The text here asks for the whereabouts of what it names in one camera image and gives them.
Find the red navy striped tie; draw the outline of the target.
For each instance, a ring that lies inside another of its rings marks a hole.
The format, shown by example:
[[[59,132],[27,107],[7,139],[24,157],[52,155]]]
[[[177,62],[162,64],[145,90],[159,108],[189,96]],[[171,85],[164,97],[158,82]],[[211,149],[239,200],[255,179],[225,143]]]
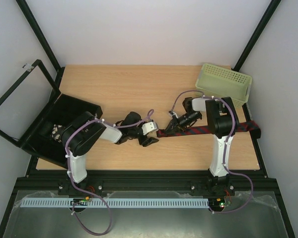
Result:
[[[239,123],[238,126],[235,127],[235,132],[248,132],[256,138],[261,138],[261,129],[256,124],[255,121],[246,121]],[[192,126],[181,132],[171,132],[167,133],[164,129],[160,129],[156,132],[158,138],[164,137],[176,137],[176,136],[186,136],[186,135],[199,135],[199,134],[211,134],[211,131],[207,125],[204,126]]]

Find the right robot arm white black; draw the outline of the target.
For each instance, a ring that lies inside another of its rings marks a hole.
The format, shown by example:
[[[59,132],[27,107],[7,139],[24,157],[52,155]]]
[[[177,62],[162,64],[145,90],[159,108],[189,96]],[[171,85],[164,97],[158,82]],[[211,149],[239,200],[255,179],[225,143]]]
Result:
[[[230,147],[239,123],[232,99],[214,96],[188,97],[184,99],[182,105],[186,113],[178,116],[170,111],[171,121],[162,134],[167,136],[184,134],[202,119],[202,112],[206,113],[207,126],[214,137],[213,158],[209,167],[213,178],[207,181],[207,190],[212,194],[218,194],[224,188],[221,179],[229,174]]]

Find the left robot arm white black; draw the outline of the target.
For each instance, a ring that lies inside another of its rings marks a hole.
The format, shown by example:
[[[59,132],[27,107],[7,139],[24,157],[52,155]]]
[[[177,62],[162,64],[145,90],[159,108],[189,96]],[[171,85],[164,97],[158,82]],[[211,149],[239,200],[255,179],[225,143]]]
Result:
[[[153,113],[153,109],[149,110],[147,116],[142,119],[138,113],[130,112],[124,120],[109,123],[90,112],[84,112],[57,132],[57,139],[62,142],[66,152],[69,178],[75,183],[80,183],[87,177],[86,154],[98,139],[117,145],[136,139],[143,147],[159,142],[157,138],[148,136],[158,131],[156,122],[150,118]]]

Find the light green plastic basket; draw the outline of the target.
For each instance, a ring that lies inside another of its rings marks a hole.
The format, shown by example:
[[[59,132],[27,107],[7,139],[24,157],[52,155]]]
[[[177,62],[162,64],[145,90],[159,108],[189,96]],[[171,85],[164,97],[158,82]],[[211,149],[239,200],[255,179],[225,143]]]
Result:
[[[236,108],[248,102],[252,77],[213,64],[203,64],[196,88],[207,96],[231,97]]]

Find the black white patterned rolled tie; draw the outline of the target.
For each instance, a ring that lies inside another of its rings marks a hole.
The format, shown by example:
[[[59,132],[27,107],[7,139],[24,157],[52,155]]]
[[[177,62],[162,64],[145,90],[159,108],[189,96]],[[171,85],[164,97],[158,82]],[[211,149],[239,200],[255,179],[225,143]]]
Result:
[[[62,134],[64,129],[64,126],[54,124],[51,132],[51,139],[60,143],[62,141]]]

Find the black divided storage box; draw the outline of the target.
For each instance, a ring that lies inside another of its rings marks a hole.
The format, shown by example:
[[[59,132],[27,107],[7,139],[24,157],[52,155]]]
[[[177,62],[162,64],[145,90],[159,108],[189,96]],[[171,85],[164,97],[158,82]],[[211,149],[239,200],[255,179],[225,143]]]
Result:
[[[62,94],[50,106],[36,128],[25,140],[21,148],[31,155],[44,159],[62,168],[67,168],[66,152],[63,145],[52,138],[54,126],[67,126],[84,112],[102,116],[102,108],[78,98]]]

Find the black open box lid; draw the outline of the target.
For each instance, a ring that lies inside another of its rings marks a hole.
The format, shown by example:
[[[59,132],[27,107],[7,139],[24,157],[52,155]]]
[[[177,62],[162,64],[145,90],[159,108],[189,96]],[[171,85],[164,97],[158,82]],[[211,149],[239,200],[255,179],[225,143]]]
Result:
[[[0,136],[21,148],[61,92],[37,59],[0,97]]]

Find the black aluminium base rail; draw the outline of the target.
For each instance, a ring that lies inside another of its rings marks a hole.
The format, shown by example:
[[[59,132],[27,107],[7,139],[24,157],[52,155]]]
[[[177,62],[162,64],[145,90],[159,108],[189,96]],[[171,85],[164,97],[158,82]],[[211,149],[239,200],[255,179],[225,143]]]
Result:
[[[244,171],[250,179],[231,175],[226,181],[213,181],[207,171],[88,171],[87,178],[77,184],[81,189],[105,196],[115,191],[175,191],[192,196],[223,197],[237,191],[273,192],[280,195],[276,179],[261,171]],[[18,178],[12,190],[56,191],[60,195],[75,196],[66,171],[36,171]]]

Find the right black frame post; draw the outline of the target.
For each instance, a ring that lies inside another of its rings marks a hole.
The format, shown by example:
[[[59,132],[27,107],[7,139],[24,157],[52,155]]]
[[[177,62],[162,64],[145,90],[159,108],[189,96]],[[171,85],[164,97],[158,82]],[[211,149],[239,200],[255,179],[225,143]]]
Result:
[[[250,39],[248,40],[243,52],[241,53],[238,61],[233,67],[233,71],[240,71],[280,3],[281,0],[270,1],[255,30],[253,31]]]

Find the black frame post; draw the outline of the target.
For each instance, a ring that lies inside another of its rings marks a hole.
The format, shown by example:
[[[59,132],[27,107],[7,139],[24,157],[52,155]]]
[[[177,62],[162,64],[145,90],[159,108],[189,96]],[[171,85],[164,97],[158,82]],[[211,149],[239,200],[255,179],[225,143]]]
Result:
[[[253,31],[250,39],[248,40],[243,52],[241,53],[238,61],[233,67],[233,71],[240,71],[280,3],[281,0],[270,1],[255,30]]]
[[[22,11],[24,17],[26,18],[27,22],[29,23],[32,31],[34,32],[37,40],[39,41],[41,47],[43,48],[44,52],[46,53],[48,59],[50,60],[52,66],[56,70],[56,72],[59,72],[61,70],[61,66],[54,55],[52,48],[50,47],[43,31],[41,30],[34,14],[32,13],[27,1],[25,0],[16,0],[16,3],[18,4],[20,10]]]

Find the left black frame post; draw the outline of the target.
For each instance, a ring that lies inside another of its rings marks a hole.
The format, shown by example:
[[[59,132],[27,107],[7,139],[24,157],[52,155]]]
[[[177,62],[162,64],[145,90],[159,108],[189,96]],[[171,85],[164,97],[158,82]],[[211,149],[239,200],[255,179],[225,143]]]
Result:
[[[48,59],[50,60],[52,66],[56,70],[56,72],[59,72],[61,70],[61,66],[54,55],[52,48],[50,47],[43,31],[41,30],[34,14],[32,13],[27,1],[25,0],[16,0],[16,3],[18,4],[20,10],[22,11],[24,17],[26,18],[27,22],[29,23],[32,31],[34,32],[37,40],[39,41],[41,47],[43,48],[44,52],[46,53]]]

